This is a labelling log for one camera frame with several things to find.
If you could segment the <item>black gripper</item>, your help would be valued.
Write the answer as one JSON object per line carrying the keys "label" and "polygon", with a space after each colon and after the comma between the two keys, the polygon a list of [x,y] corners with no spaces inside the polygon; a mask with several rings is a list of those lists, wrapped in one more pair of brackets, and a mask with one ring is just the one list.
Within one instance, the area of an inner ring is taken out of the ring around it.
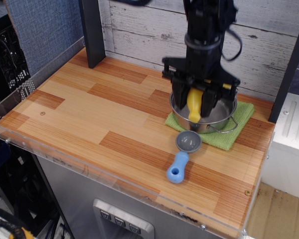
{"label": "black gripper", "polygon": [[[224,84],[231,86],[230,95],[237,94],[240,80],[228,73],[221,66],[223,43],[187,46],[186,57],[164,57],[162,76],[171,80],[172,92],[176,106],[183,109],[187,104],[187,95],[191,87],[202,89],[208,86],[220,88]],[[219,101],[219,92],[208,88],[202,95],[201,116],[210,116]]]}

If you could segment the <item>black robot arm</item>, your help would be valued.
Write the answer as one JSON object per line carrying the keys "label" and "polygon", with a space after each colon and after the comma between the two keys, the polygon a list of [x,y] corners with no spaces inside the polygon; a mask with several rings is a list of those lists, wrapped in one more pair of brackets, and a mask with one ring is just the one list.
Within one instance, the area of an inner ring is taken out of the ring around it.
{"label": "black robot arm", "polygon": [[186,57],[163,58],[163,77],[171,80],[176,105],[182,109],[189,94],[199,90],[199,109],[190,120],[208,117],[217,102],[236,99],[240,80],[221,66],[226,33],[240,37],[230,29],[236,21],[237,8],[232,0],[185,0],[187,19]]}

